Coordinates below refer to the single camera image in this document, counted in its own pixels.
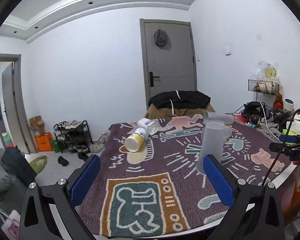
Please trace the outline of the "plain frosted plastic cup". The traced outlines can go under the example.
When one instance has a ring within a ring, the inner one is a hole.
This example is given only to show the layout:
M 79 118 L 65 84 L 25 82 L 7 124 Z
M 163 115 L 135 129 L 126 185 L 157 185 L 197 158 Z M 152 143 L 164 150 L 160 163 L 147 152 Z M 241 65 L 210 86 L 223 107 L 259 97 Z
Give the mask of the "plain frosted plastic cup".
M 220 163 L 223 154 L 225 124 L 218 120 L 210 120 L 206 123 L 203 129 L 202 146 L 200 149 L 199 158 L 196 169 L 200 174 L 205 174 L 204 158 L 212 154 Z

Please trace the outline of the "frosted cup with cartoon print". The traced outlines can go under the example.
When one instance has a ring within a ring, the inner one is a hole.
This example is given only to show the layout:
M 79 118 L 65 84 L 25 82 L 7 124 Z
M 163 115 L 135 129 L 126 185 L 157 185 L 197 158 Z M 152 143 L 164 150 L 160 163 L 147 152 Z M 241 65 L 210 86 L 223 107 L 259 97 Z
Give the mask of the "frosted cup with cartoon print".
M 223 139 L 224 142 L 228 141 L 232 134 L 232 127 L 228 125 L 224 125 L 223 128 Z

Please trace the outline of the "far frosted plastic cup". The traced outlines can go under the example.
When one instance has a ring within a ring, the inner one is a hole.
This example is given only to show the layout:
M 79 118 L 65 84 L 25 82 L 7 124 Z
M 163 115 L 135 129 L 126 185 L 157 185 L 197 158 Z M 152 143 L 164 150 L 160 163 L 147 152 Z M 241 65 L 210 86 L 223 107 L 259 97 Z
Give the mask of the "far frosted plastic cup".
M 211 121 L 211 120 L 221 121 L 225 125 L 232 125 L 234 123 L 234 116 L 231 114 L 205 112 L 203 115 L 204 124 L 206 124 L 208 121 Z

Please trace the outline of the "clear plastic cup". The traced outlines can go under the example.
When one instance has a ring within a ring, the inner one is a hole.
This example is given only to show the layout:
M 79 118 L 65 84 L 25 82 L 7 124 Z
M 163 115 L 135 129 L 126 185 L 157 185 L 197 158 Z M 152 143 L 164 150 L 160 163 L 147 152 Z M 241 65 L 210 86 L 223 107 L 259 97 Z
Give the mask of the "clear plastic cup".
M 158 124 L 154 120 L 143 118 L 137 123 L 139 128 L 144 128 L 148 135 L 154 135 L 158 131 Z

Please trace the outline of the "black slipper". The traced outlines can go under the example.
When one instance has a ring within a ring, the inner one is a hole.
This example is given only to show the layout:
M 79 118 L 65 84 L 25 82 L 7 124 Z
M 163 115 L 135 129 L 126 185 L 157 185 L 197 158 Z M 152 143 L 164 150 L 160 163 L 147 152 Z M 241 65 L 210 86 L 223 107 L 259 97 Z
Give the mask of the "black slipper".
M 64 167 L 69 165 L 69 162 L 66 159 L 64 159 L 62 156 L 58 157 L 58 163 Z

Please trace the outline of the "brown plush toy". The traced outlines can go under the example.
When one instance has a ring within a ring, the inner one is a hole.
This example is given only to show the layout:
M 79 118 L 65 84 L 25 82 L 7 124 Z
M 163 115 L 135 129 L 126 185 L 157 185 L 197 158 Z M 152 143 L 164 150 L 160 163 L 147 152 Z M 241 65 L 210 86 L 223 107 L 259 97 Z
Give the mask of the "brown plush toy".
M 276 109 L 283 109 L 284 108 L 283 96 L 279 92 L 275 94 L 275 101 L 273 103 L 273 107 L 276 108 Z

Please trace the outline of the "black shoe rack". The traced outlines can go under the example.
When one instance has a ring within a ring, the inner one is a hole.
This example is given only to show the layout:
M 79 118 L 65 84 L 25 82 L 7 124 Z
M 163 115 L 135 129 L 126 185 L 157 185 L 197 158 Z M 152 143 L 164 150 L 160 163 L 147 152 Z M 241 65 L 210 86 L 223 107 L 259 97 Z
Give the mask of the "black shoe rack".
M 93 140 L 87 120 L 59 122 L 52 132 L 61 153 L 90 153 Z

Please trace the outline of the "orange box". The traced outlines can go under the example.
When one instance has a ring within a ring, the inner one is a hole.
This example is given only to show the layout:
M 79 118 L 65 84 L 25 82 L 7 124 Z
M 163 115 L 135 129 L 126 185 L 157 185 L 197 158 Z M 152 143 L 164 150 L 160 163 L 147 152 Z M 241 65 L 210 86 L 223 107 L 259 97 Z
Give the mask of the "orange box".
M 45 133 L 43 136 L 34 137 L 34 139 L 36 141 L 38 151 L 52 151 L 52 146 L 50 144 L 50 141 L 52 140 L 51 133 Z

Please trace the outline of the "purple patterned woven tablecloth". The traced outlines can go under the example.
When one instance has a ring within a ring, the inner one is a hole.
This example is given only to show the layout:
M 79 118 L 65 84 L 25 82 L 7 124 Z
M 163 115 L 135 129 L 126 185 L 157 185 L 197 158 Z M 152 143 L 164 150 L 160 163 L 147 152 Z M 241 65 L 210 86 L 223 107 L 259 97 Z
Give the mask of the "purple patterned woven tablecloth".
M 137 125 L 111 125 L 100 172 L 78 211 L 92 234 L 160 236 L 195 229 L 226 214 L 228 208 L 196 169 L 203 117 L 158 119 L 157 124 L 158 131 L 135 153 L 124 141 Z

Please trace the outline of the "cardboard box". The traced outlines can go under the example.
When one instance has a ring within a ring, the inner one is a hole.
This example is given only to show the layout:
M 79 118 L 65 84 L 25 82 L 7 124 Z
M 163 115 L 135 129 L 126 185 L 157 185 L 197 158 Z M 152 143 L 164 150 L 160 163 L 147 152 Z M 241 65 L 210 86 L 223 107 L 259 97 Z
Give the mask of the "cardboard box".
M 34 137 L 41 137 L 45 134 L 45 123 L 42 120 L 42 117 L 34 116 L 29 118 L 30 130 Z

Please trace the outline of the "clear bag with yellow toy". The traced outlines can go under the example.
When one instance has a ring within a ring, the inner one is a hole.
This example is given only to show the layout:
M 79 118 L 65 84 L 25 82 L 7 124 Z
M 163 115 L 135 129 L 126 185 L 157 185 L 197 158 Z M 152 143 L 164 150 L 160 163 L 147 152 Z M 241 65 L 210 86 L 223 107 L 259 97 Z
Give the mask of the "clear bag with yellow toy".
M 279 82 L 279 73 L 277 68 L 265 61 L 260 61 L 256 67 L 256 76 L 259 80 Z

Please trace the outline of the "grey side door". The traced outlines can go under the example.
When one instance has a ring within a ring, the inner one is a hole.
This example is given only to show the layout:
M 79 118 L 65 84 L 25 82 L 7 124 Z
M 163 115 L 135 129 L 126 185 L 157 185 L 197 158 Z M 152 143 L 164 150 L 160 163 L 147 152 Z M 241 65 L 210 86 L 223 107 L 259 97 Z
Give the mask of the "grey side door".
M 1 74 L 2 97 L 4 102 L 4 111 L 7 120 L 8 131 L 14 146 L 17 146 L 21 152 L 29 154 L 29 147 L 25 140 L 23 130 L 15 104 L 14 82 L 13 82 L 13 63 L 11 62 Z

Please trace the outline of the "black jacket on chair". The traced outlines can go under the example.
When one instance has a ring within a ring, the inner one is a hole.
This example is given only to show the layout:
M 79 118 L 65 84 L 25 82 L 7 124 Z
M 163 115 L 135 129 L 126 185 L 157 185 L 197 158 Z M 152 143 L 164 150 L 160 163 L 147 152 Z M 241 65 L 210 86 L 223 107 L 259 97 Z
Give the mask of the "black jacket on chair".
M 148 106 L 154 105 L 157 109 L 198 109 L 206 108 L 211 98 L 199 91 L 175 90 L 162 92 L 148 101 Z

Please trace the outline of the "brown chair back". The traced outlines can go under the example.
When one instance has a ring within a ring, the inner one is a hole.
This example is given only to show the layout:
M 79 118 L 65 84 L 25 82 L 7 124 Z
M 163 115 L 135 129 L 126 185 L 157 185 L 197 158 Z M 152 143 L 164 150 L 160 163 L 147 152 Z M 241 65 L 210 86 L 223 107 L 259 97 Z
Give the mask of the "brown chair back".
M 200 114 L 203 115 L 205 112 L 215 112 L 213 107 L 208 104 L 206 108 L 197 108 L 197 109 L 172 109 L 170 108 L 157 108 L 153 104 L 149 107 L 145 114 L 145 118 L 149 120 L 154 119 L 163 119 L 163 118 L 172 118 L 174 116 L 187 116 Z

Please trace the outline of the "grey hat on door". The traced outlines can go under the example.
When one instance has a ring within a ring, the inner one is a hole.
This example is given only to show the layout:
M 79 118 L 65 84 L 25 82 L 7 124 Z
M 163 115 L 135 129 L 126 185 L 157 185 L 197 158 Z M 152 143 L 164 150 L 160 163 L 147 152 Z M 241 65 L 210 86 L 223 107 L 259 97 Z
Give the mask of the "grey hat on door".
M 166 46 L 166 44 L 168 43 L 167 33 L 162 29 L 158 28 L 154 33 L 154 41 L 159 48 Z

